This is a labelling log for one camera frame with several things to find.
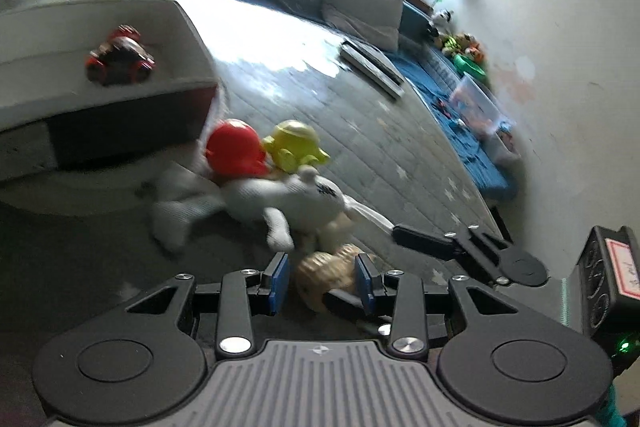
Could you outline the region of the beige peanut toy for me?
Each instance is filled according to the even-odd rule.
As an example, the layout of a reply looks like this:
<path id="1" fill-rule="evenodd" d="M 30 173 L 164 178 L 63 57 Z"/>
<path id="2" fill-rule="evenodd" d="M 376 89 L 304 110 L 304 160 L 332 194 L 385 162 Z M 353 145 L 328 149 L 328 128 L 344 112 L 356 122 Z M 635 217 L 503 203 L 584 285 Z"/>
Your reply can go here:
<path id="1" fill-rule="evenodd" d="M 314 312 L 328 313 L 322 296 L 338 289 L 348 295 L 356 295 L 355 259 L 364 251 L 347 243 L 333 254 L 315 251 L 303 257 L 294 270 L 294 282 L 300 298 Z"/>

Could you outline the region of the white plush rabbit doll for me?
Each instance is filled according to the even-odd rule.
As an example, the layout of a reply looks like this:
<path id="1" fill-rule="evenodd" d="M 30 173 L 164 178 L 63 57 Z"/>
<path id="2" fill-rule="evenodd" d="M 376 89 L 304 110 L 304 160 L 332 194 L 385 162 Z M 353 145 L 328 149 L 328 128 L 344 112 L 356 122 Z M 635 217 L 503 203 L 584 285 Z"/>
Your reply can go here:
<path id="1" fill-rule="evenodd" d="M 314 234 L 341 215 L 367 220 L 385 233 L 394 228 L 392 221 L 344 194 L 311 166 L 280 180 L 243 178 L 219 186 L 175 164 L 163 173 L 156 189 L 151 234 L 168 251 L 180 251 L 194 225 L 221 211 L 242 223 L 262 222 L 275 253 L 294 249 L 292 231 Z"/>

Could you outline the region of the green alien toy figure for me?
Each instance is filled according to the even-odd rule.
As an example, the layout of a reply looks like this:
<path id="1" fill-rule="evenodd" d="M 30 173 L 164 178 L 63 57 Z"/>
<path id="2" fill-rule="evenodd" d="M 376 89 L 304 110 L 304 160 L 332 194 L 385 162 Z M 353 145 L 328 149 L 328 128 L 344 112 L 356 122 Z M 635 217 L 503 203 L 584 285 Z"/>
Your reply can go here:
<path id="1" fill-rule="evenodd" d="M 330 159 L 320 146 L 316 130 L 294 119 L 277 124 L 270 135 L 262 139 L 262 147 L 273 165 L 286 173 L 296 173 L 300 166 L 324 165 Z"/>

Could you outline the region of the red alien toy figure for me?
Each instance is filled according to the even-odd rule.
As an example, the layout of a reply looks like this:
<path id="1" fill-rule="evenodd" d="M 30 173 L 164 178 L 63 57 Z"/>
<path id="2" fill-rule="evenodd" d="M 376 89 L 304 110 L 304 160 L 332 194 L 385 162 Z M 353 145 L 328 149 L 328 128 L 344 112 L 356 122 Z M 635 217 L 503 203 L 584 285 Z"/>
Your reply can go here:
<path id="1" fill-rule="evenodd" d="M 227 178 L 265 176 L 269 172 L 259 135 L 239 119 L 216 124 L 206 141 L 204 156 L 214 173 Z"/>

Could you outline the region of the black-haired doll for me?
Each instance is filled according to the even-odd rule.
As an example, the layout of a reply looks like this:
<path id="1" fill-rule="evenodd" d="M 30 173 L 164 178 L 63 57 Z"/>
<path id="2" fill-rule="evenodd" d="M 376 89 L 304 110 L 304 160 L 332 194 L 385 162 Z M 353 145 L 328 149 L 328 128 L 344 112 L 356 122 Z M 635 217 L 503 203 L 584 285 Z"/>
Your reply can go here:
<path id="1" fill-rule="evenodd" d="M 142 46 L 140 32 L 129 25 L 119 25 L 85 62 L 87 79 L 102 87 L 148 81 L 154 69 L 154 57 Z"/>

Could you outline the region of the quilted star table cover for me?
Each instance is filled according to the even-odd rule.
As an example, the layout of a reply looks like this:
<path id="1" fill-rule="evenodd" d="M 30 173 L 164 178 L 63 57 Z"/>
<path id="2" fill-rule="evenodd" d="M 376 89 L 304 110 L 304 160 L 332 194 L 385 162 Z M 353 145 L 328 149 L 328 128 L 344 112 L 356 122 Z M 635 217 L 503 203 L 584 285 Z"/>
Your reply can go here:
<path id="1" fill-rule="evenodd" d="M 1 0 L 3 13 L 82 0 Z M 87 0 L 103 6 L 108 0 Z M 140 0 L 152 15 L 158 0 Z M 495 224 L 413 92 L 390 102 L 338 59 L 341 37 L 297 17 L 236 0 L 172 0 L 194 23 L 230 98 L 230 113 L 267 133 L 280 121 L 314 126 L 330 154 L 323 172 L 395 222 L 429 232 Z M 53 335 L 169 275 L 204 281 L 268 259 L 262 232 L 219 217 L 171 255 L 145 219 L 155 178 L 186 161 L 183 145 L 128 166 L 49 172 L 1 190 L 1 358 L 24 365 Z"/>

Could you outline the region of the clear plastic toy bin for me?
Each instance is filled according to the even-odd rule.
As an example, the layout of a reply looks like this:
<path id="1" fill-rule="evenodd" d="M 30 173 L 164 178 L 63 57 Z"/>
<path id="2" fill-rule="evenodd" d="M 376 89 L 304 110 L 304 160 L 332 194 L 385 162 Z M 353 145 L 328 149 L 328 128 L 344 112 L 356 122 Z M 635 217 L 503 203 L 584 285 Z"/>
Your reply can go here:
<path id="1" fill-rule="evenodd" d="M 464 74 L 449 97 L 450 106 L 478 139 L 493 135 L 510 119 L 498 107 L 482 86 L 469 74 Z"/>

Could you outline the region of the pile of small toys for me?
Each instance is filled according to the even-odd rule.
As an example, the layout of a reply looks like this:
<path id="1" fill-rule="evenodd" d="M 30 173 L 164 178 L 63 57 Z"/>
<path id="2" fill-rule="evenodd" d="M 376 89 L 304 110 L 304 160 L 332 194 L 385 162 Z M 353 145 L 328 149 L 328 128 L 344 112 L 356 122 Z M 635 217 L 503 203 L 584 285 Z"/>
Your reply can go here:
<path id="1" fill-rule="evenodd" d="M 434 12 L 431 16 L 431 35 L 434 47 L 454 64 L 460 75 L 469 75 L 474 80 L 485 83 L 486 72 L 482 67 L 485 54 L 480 42 L 466 32 L 455 34 L 451 26 L 452 12 L 448 10 Z"/>

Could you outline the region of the grey plain pillow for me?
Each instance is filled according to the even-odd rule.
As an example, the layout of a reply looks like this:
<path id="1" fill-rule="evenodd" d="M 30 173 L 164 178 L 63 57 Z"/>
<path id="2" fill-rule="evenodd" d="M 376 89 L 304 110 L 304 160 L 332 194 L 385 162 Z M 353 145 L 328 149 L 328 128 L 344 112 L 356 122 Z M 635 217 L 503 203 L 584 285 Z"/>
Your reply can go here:
<path id="1" fill-rule="evenodd" d="M 396 52 L 405 0 L 322 0 L 324 21 L 380 50 Z"/>

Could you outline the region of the black white cardboard box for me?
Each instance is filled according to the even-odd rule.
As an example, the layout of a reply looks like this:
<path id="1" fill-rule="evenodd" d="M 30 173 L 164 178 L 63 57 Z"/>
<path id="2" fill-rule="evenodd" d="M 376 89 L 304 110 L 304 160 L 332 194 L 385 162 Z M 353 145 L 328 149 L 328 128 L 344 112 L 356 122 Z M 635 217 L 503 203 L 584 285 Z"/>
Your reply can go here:
<path id="1" fill-rule="evenodd" d="M 1 0 L 3 180 L 196 140 L 218 92 L 179 0 Z"/>

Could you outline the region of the blue sofa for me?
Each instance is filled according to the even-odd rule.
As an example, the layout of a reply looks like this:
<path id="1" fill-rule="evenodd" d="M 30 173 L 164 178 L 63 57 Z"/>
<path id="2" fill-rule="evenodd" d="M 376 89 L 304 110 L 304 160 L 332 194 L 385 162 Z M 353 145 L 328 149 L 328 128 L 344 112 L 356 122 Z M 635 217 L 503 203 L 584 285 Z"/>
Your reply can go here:
<path id="1" fill-rule="evenodd" d="M 250 4 L 263 6 L 264 8 L 277 10 L 283 13 L 311 20 L 312 22 L 323 24 L 333 29 L 343 31 L 349 35 L 350 41 L 359 42 L 357 46 L 368 49 L 378 49 L 390 58 L 390 61 L 399 69 L 402 75 L 408 76 L 413 87 L 418 90 L 420 97 L 435 110 L 436 101 L 444 103 L 445 96 L 452 96 L 460 83 L 463 88 L 469 88 L 471 94 L 468 96 L 469 102 L 462 98 L 452 98 L 457 100 L 453 111 L 460 118 L 472 115 L 474 112 L 485 112 L 486 116 L 492 110 L 497 115 L 499 109 L 491 108 L 495 104 L 494 99 L 488 91 L 476 81 L 473 76 L 461 77 L 457 66 L 451 63 L 442 52 L 437 51 L 432 44 L 435 44 L 435 15 L 427 16 L 421 10 L 410 3 L 402 2 L 402 11 L 398 29 L 398 37 L 394 37 L 390 42 L 382 43 L 386 37 L 382 34 L 366 36 L 365 29 L 356 28 L 356 15 L 354 10 L 348 9 L 346 18 L 338 17 L 337 22 L 330 22 L 324 15 L 321 15 L 324 0 L 240 0 Z M 468 131 L 454 130 L 452 116 L 447 118 L 440 111 L 436 116 L 440 127 L 448 136 L 452 147 L 457 152 L 459 158 L 468 170 L 478 191 L 488 200 L 493 202 L 506 202 L 514 199 L 518 194 L 518 184 L 513 176 L 508 173 L 506 166 L 500 164 L 502 156 L 496 156 L 497 138 L 491 138 L 493 131 L 472 131 L 471 124 L 466 124 Z"/>

